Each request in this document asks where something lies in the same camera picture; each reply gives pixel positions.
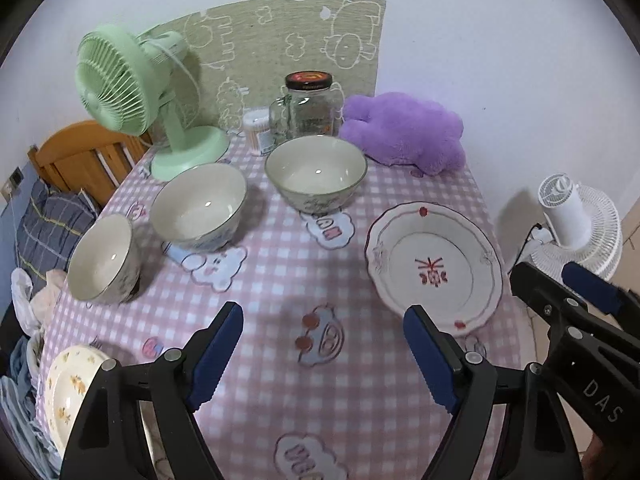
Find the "jar lid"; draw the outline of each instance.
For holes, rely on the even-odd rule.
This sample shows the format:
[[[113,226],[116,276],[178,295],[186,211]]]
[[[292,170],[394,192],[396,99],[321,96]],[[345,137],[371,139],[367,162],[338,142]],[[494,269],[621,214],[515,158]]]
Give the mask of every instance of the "jar lid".
[[[289,90],[325,90],[331,86],[334,78],[328,72],[318,70],[304,70],[294,72],[284,78]]]

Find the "blue gripper pad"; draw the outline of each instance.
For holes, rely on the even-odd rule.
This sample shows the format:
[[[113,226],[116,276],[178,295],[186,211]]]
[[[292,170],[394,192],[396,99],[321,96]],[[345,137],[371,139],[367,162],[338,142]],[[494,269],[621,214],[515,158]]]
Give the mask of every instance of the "blue gripper pad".
[[[604,314],[617,314],[622,306],[615,285],[576,262],[569,262],[562,268],[562,281]]]
[[[454,413],[460,400],[455,394],[451,367],[413,307],[404,313],[402,327],[433,400]]]
[[[187,398],[187,403],[193,412],[199,410],[204,402],[208,402],[213,397],[226,364],[240,339],[243,324],[242,308],[236,304],[193,370],[191,393]]]

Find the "plaid blanket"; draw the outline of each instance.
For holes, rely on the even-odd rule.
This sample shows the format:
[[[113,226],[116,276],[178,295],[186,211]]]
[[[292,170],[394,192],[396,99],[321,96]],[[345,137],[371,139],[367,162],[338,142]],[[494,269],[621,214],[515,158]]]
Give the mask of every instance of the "plaid blanket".
[[[33,282],[35,294],[47,284],[46,272],[68,267],[82,235],[98,216],[93,200],[83,191],[60,192],[38,180],[17,232],[16,264]]]

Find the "bowl rim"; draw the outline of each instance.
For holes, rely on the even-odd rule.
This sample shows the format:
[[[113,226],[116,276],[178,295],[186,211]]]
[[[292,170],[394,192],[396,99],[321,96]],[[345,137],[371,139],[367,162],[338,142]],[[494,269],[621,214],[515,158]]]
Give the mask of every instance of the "bowl rim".
[[[269,171],[267,170],[267,163],[269,161],[270,156],[273,155],[273,153],[275,153],[278,150],[279,147],[284,146],[288,142],[294,142],[297,139],[307,139],[309,137],[326,137],[326,138],[331,139],[331,140],[339,140],[340,142],[344,142],[345,144],[348,144],[348,145],[353,146],[354,148],[356,148],[358,150],[358,152],[360,153],[360,156],[364,160],[364,171],[360,175],[359,179],[356,182],[354,182],[353,184],[351,184],[350,186],[341,187],[340,189],[336,189],[334,191],[329,191],[329,192],[326,192],[326,193],[306,193],[304,191],[296,191],[295,189],[290,189],[289,187],[286,187],[286,186],[283,186],[280,183],[277,183],[271,177],[271,175],[269,174]],[[367,175],[367,171],[369,171],[369,161],[367,160],[367,157],[364,155],[364,153],[362,153],[362,150],[358,146],[356,146],[352,142],[349,142],[348,140],[341,139],[340,137],[331,137],[331,136],[323,135],[323,134],[308,135],[308,136],[296,137],[295,139],[287,140],[286,142],[283,142],[282,144],[276,146],[276,148],[269,155],[267,155],[267,158],[264,161],[264,173],[266,174],[266,176],[269,179],[269,181],[277,189],[282,189],[282,190],[284,190],[284,191],[286,191],[288,193],[295,193],[295,194],[302,195],[302,196],[327,196],[327,195],[332,195],[332,194],[335,194],[335,193],[342,193],[343,191],[350,190],[351,188],[356,187],[360,182],[362,182],[362,179]]]
[[[231,168],[233,170],[233,172],[235,172],[236,174],[239,174],[242,177],[242,182],[244,182],[244,194],[242,195],[242,200],[240,201],[240,203],[238,204],[238,207],[236,208],[236,210],[231,214],[231,216],[229,218],[227,218],[224,222],[222,222],[222,224],[217,225],[216,227],[214,227],[212,230],[209,230],[205,233],[199,234],[193,238],[173,238],[171,240],[169,240],[167,237],[165,237],[163,234],[160,233],[160,231],[158,230],[158,228],[156,227],[156,224],[154,222],[154,206],[156,205],[156,201],[158,200],[158,197],[162,194],[162,192],[167,188],[167,186],[169,186],[169,184],[171,184],[174,180],[178,179],[178,177],[180,177],[181,175],[185,174],[185,173],[189,173],[192,170],[196,170],[197,168],[202,168],[204,166],[216,166],[218,168],[220,167],[226,167],[226,168]],[[244,176],[244,173],[242,173],[242,171],[238,170],[238,168],[236,168],[235,166],[231,165],[231,164],[225,164],[223,162],[205,162],[204,164],[198,164],[197,166],[193,166],[192,168],[189,168],[188,170],[185,170],[181,173],[178,173],[176,176],[174,176],[169,182],[167,182],[164,186],[162,186],[162,189],[158,192],[158,194],[156,194],[154,201],[151,203],[151,208],[149,208],[149,223],[151,224],[151,227],[153,228],[153,230],[156,232],[156,234],[162,238],[162,240],[169,242],[171,244],[189,244],[192,242],[197,242],[198,240],[201,240],[202,237],[205,237],[209,234],[211,234],[213,231],[220,229],[223,225],[225,225],[227,222],[230,222],[236,215],[238,215],[239,211],[242,209],[242,206],[244,205],[244,202],[246,201],[246,197],[248,195],[248,191],[249,191],[249,186],[246,180],[246,177]]]
[[[66,284],[67,284],[68,289],[69,289],[69,294],[71,294],[71,297],[74,298],[74,300],[77,300],[77,301],[93,301],[96,298],[99,298],[100,295],[103,294],[113,284],[113,282],[116,280],[116,278],[118,277],[120,271],[122,270],[122,266],[124,265],[124,262],[126,262],[127,258],[129,257],[129,253],[131,252],[131,246],[134,243],[136,243],[136,241],[134,240],[134,237],[133,237],[133,223],[131,222],[131,220],[129,218],[127,218],[126,216],[124,216],[121,213],[112,213],[112,214],[109,214],[109,215],[105,215],[105,216],[103,216],[101,218],[98,218],[94,222],[94,225],[89,227],[86,230],[86,232],[82,235],[82,238],[80,238],[80,241],[76,245],[76,248],[74,249],[73,254],[71,254],[71,258],[69,259],[69,266],[67,267],[67,270],[71,271],[71,263],[73,262],[74,256],[76,255],[76,251],[79,249],[80,245],[82,244],[82,240],[84,239],[84,237],[87,236],[89,234],[89,232],[91,232],[91,230],[94,229],[100,223],[101,220],[104,220],[105,218],[110,218],[112,216],[121,217],[121,218],[124,218],[127,221],[127,225],[129,226],[129,246],[127,247],[127,253],[124,255],[124,259],[122,261],[122,264],[121,264],[120,268],[118,269],[118,272],[116,272],[114,277],[111,279],[111,281],[109,283],[107,283],[107,285],[103,288],[103,290],[98,292],[98,294],[96,294],[95,296],[91,296],[89,298],[77,298],[71,292],[71,280],[69,280],[69,276],[71,275],[71,272],[68,272],[67,276],[66,276]]]

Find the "fan base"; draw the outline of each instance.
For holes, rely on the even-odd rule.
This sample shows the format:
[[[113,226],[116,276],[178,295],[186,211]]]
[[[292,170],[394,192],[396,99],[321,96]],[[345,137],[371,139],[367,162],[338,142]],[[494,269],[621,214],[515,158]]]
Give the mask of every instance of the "fan base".
[[[159,150],[151,161],[151,175],[158,180],[171,180],[189,168],[216,162],[229,147],[226,133],[215,126],[197,126],[184,133],[187,146]]]

